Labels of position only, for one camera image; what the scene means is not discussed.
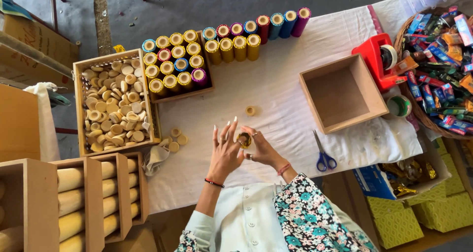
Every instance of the white tablecloth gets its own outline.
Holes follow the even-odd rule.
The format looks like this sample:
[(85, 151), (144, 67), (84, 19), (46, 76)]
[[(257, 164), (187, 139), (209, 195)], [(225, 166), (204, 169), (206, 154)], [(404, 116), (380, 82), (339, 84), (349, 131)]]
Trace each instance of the white tablecloth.
[[(383, 24), (388, 20), (397, 25), (405, 20), (396, 19), (389, 11), (398, 9), (393, 2), (382, 9), (384, 13), (378, 15)], [(309, 177), (330, 173), (316, 169), (318, 148), (312, 129), (317, 127), (301, 90), (299, 73), (350, 55), (354, 47), (375, 34), (367, 7), (312, 18), (300, 38), (278, 38), (263, 45), (255, 62), (213, 66), (213, 92), (160, 104), (163, 134), (179, 127), (189, 142), (149, 178), (150, 212), (197, 202), (210, 164), (213, 125), (222, 128), (234, 116), (238, 116), (239, 125), (261, 130), (296, 171)], [(259, 114), (246, 116), (248, 105), (257, 106)], [(338, 162), (333, 171), (395, 162), (422, 153), (413, 126), (404, 119), (375, 118), (329, 135), (318, 131), (318, 135), (325, 151)], [(280, 180), (269, 166), (245, 160), (225, 185)]]

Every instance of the wicker basket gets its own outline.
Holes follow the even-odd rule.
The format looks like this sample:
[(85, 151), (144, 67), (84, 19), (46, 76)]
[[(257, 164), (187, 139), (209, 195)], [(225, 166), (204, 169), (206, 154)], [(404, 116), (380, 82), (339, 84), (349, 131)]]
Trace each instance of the wicker basket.
[[(422, 11), (421, 13), (431, 13), (432, 15), (442, 15), (443, 13), (448, 12), (448, 8), (445, 7), (437, 7), (435, 9), (427, 9)], [(403, 35), (407, 32), (407, 29), (412, 23), (412, 20), (417, 16), (417, 14), (411, 16), (401, 27), (399, 33), (396, 36), (396, 41), (394, 42), (394, 49), (396, 49), (398, 59), (401, 59), (402, 55), (402, 42), (403, 42)], [(447, 129), (441, 128), (437, 126), (434, 122), (432, 122), (424, 110), (417, 104), (417, 101), (412, 96), (411, 91), (407, 83), (403, 83), (399, 85), (401, 89), (401, 93), (406, 96), (412, 103), (412, 112), (420, 120), (427, 128), (430, 128), (437, 134), (441, 134), (442, 136), (454, 139), (473, 139), (473, 135), (467, 133), (466, 135), (456, 134), (454, 132), (448, 131)]]

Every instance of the person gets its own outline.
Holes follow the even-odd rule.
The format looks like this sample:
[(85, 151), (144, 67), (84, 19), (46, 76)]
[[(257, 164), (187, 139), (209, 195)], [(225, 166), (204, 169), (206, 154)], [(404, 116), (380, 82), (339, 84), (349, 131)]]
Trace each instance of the person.
[[(234, 141), (237, 118), (218, 136), (214, 126), (210, 168), (177, 252), (376, 252), (367, 235), (303, 173), (279, 155), (260, 131), (243, 126), (254, 154)], [(244, 159), (269, 165), (287, 183), (227, 188), (225, 179)]]

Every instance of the perforated wooden crate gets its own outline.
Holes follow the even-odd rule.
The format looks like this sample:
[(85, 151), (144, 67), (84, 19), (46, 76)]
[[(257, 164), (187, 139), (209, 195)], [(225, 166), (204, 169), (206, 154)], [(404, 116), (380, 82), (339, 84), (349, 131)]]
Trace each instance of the perforated wooden crate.
[(86, 69), (91, 67), (111, 67), (112, 62), (120, 61), (123, 62), (127, 59), (140, 59), (141, 68), (145, 70), (145, 66), (143, 63), (143, 51), (141, 49), (129, 50), (121, 53), (111, 54), (107, 56), (101, 56), (89, 60), (84, 60), (80, 62), (74, 63), (74, 85), (76, 87), (76, 109), (77, 109), (77, 130), (79, 136), (79, 153), (80, 156), (94, 156), (100, 155), (104, 153), (113, 153), (118, 152), (124, 149), (129, 149), (133, 147), (139, 146), (146, 146), (151, 144), (158, 144), (161, 142), (161, 125), (159, 123), (159, 114), (157, 104), (152, 104), (150, 102), (149, 93), (144, 90), (144, 98), (146, 104), (146, 117), (147, 121), (150, 124), (149, 127), (149, 138), (145, 138), (144, 141), (128, 145), (128, 146), (121, 146), (113, 149), (103, 150), (100, 152), (93, 152), (91, 150), (90, 145), (87, 143), (87, 137), (85, 136), (85, 117), (86, 117), (86, 109), (87, 106), (85, 104), (85, 100), (87, 98), (86, 92), (91, 88), (89, 80), (87, 80), (83, 75)]

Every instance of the wooden box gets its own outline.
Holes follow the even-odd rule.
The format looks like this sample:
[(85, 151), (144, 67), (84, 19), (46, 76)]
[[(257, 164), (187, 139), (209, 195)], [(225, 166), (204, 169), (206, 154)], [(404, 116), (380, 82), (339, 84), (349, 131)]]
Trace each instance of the wooden box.
[(150, 124), (150, 140), (136, 143), (129, 146), (117, 147), (114, 149), (104, 150), (100, 152), (93, 152), (90, 145), (86, 141), (84, 121), (86, 117), (86, 92), (90, 89), (91, 85), (88, 80), (82, 76), (82, 72), (90, 67), (110, 67), (113, 61), (123, 62), (126, 59), (135, 59), (139, 57), (141, 59), (141, 68), (145, 70), (143, 59), (143, 51), (141, 49), (129, 50), (121, 53), (110, 54), (107, 56), (101, 56), (89, 60), (84, 60), (74, 63), (74, 76), (75, 76), (75, 88), (76, 88), (76, 108), (77, 108), (77, 129), (79, 136), (79, 153), (80, 156), (95, 156), (106, 153), (118, 152), (120, 150), (145, 146), (151, 144), (158, 144), (161, 142), (161, 125), (159, 123), (159, 115), (157, 105), (152, 105), (148, 96), (147, 90), (144, 91), (144, 101), (146, 103), (146, 115), (148, 123)]
[[(150, 94), (151, 103), (162, 103), (162, 102), (168, 102), (168, 101), (175, 101), (175, 100), (187, 98), (187, 97), (194, 96), (194, 95), (199, 95), (199, 94), (202, 94), (202, 93), (205, 93), (205, 92), (210, 92), (210, 91), (213, 91), (215, 89), (215, 84), (214, 84), (213, 77), (212, 77), (212, 72), (211, 72), (211, 69), (210, 69), (210, 59), (209, 59), (208, 52), (205, 50), (205, 39), (202, 36), (202, 31), (197, 31), (197, 35), (199, 37), (199, 41), (200, 41), (199, 45), (201, 46), (201, 51), (203, 52), (204, 63), (205, 63), (204, 70), (205, 70), (208, 78), (210, 79), (210, 84), (208, 84), (205, 88), (202, 88), (200, 90), (191, 91), (191, 92), (185, 92), (184, 91), (183, 94), (174, 95), (174, 96), (167, 97), (167, 98), (161, 98), (156, 93), (153, 93), (153, 92), (150, 91), (149, 85), (150, 85), (151, 79), (149, 77), (145, 76), (145, 79), (147, 81), (146, 82), (146, 90)], [(189, 72), (189, 70), (192, 70), (192, 69), (193, 68), (191, 66), (189, 66), (187, 68), (187, 72)]]
[(150, 214), (150, 195), (148, 193), (148, 179), (143, 170), (143, 154), (141, 152), (130, 152), (124, 154), (129, 159), (138, 160), (138, 173), (139, 173), (139, 201), (141, 211), (137, 217), (133, 218), (133, 225), (144, 224), (146, 218)]
[[(85, 251), (102, 251), (105, 247), (103, 236), (103, 197), (102, 197), (102, 164), (91, 158), (76, 158), (51, 162), (57, 169), (84, 168), (85, 192)], [(56, 208), (57, 203), (57, 170), (56, 170)]]
[(132, 227), (132, 210), (130, 208), (130, 188), (128, 186), (127, 158), (120, 153), (105, 154), (92, 157), (100, 162), (115, 161), (118, 181), (118, 201), (120, 213), (120, 228), (105, 237), (105, 243), (124, 240)]
[(389, 113), (360, 54), (302, 72), (299, 79), (324, 134)]
[(25, 252), (59, 251), (58, 181), (54, 164), (33, 159), (0, 163), (5, 194), (0, 206), (5, 216), (0, 230), (23, 226), (16, 247)]

